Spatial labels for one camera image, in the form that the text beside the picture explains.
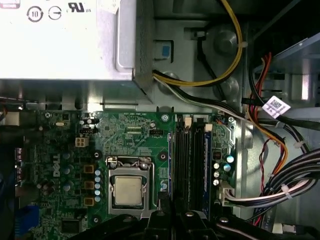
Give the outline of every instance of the black cable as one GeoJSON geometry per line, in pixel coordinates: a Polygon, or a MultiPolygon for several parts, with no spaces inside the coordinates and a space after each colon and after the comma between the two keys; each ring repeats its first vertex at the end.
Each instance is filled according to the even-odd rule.
{"type": "MultiPolygon", "coordinates": [[[[203,50],[203,46],[202,46],[202,43],[203,41],[205,40],[206,38],[205,37],[198,37],[198,40],[196,41],[196,46],[197,46],[197,51],[198,51],[198,54],[197,54],[197,59],[200,63],[202,63],[204,69],[207,71],[207,73],[211,76],[212,79],[216,79],[217,78],[217,75],[215,74],[215,72],[212,70],[212,68],[210,67],[208,61],[207,61],[207,57],[204,53],[204,50],[203,50]]],[[[221,101],[225,101],[227,100],[226,98],[226,95],[221,87],[220,84],[217,84],[216,86],[216,89],[218,91],[218,94],[220,96],[220,99],[221,101]]]]}
{"type": "MultiPolygon", "coordinates": [[[[257,89],[255,88],[253,73],[254,73],[254,67],[253,67],[253,63],[251,62],[249,65],[249,74],[248,74],[249,85],[250,85],[251,91],[254,94],[255,98],[262,105],[264,105],[266,102],[259,96],[259,93],[258,93],[257,89]]],[[[276,119],[279,120],[280,122],[283,122],[283,123],[291,125],[291,126],[297,126],[297,127],[301,127],[301,128],[305,128],[305,129],[312,129],[312,130],[320,131],[320,122],[308,121],[308,120],[296,120],[296,119],[292,119],[292,118],[281,116],[281,115],[278,116],[276,119]]]]}

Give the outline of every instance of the integrated circuit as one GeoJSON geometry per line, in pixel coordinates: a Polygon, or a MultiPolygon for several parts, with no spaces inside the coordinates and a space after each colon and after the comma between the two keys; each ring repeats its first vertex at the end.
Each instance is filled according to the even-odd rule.
{"type": "Polygon", "coordinates": [[[63,234],[78,234],[82,232],[81,220],[79,219],[62,219],[61,233],[63,234]]]}

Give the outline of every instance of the yellow wire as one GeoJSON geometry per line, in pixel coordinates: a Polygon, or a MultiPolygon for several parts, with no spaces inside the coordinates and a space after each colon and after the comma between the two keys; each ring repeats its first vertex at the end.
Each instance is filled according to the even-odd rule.
{"type": "Polygon", "coordinates": [[[171,85],[175,85],[175,86],[197,87],[197,86],[202,86],[202,85],[207,85],[207,84],[219,82],[219,81],[225,79],[226,77],[228,77],[235,70],[235,68],[238,66],[238,64],[241,60],[242,51],[243,51],[243,47],[241,46],[241,43],[243,42],[241,28],[240,28],[240,24],[237,20],[237,17],[235,15],[234,11],[232,10],[232,8],[230,7],[229,3],[227,2],[227,0],[220,0],[220,1],[222,2],[223,6],[225,7],[226,11],[228,12],[228,14],[234,24],[235,32],[237,35],[237,42],[238,42],[238,50],[237,50],[236,56],[235,56],[232,64],[224,72],[224,74],[222,74],[220,77],[213,79],[213,80],[197,81],[197,82],[178,81],[178,80],[170,79],[170,78],[167,78],[164,76],[160,76],[156,73],[153,73],[153,75],[155,77],[157,77],[159,80],[161,80],[167,84],[171,84],[171,85]]]}
{"type": "Polygon", "coordinates": [[[286,163],[287,161],[287,158],[288,158],[288,149],[286,147],[286,145],[280,141],[279,139],[277,139],[275,136],[273,136],[270,132],[264,130],[263,128],[261,128],[258,124],[256,124],[256,122],[254,122],[254,120],[252,119],[252,117],[250,116],[249,114],[249,106],[246,107],[246,112],[247,112],[247,115],[250,119],[250,121],[253,123],[253,125],[258,128],[262,133],[266,134],[269,138],[271,138],[272,140],[276,141],[277,143],[279,143],[283,149],[284,149],[284,155],[283,155],[283,158],[282,158],[282,161],[281,161],[281,164],[279,165],[279,167],[275,170],[275,174],[277,172],[279,172],[279,170],[284,166],[284,164],[286,163]]]}

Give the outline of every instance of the white connector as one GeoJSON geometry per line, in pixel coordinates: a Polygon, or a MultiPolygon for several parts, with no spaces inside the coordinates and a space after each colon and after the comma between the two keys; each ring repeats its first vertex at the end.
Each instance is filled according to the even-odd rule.
{"type": "Polygon", "coordinates": [[[226,198],[226,191],[231,192],[233,195],[235,194],[235,189],[229,185],[226,181],[220,183],[218,198],[222,204],[222,207],[230,207],[233,206],[232,203],[228,201],[226,198]]]}
{"type": "Polygon", "coordinates": [[[75,138],[75,147],[76,148],[85,148],[89,146],[89,137],[76,137],[75,138]]]}

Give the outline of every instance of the wire bundle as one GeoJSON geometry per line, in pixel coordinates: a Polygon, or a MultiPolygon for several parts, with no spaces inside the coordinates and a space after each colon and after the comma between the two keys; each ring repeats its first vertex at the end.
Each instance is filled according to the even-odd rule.
{"type": "Polygon", "coordinates": [[[242,32],[240,28],[240,24],[237,20],[237,17],[228,4],[227,0],[220,0],[221,3],[223,4],[224,8],[226,9],[227,13],[229,14],[234,27],[235,27],[235,32],[237,36],[237,42],[238,42],[238,48],[237,52],[235,55],[235,58],[232,62],[232,64],[229,66],[229,68],[222,74],[220,77],[212,80],[207,80],[207,81],[197,81],[197,82],[188,82],[188,81],[181,81],[179,79],[173,78],[173,77],[168,77],[167,75],[159,74],[156,71],[153,71],[153,76],[156,77],[157,79],[161,80],[162,82],[165,82],[170,85],[174,86],[180,86],[180,87],[204,87],[204,86],[211,86],[212,84],[220,84],[223,81],[227,80],[230,75],[234,72],[236,67],[238,66],[242,52],[243,52],[243,38],[242,38],[242,32]]]}
{"type": "Polygon", "coordinates": [[[259,197],[235,198],[230,193],[227,198],[231,203],[249,208],[257,208],[252,221],[271,209],[272,206],[299,196],[313,188],[320,177],[320,149],[312,150],[284,166],[277,174],[272,176],[263,193],[259,197]]]}

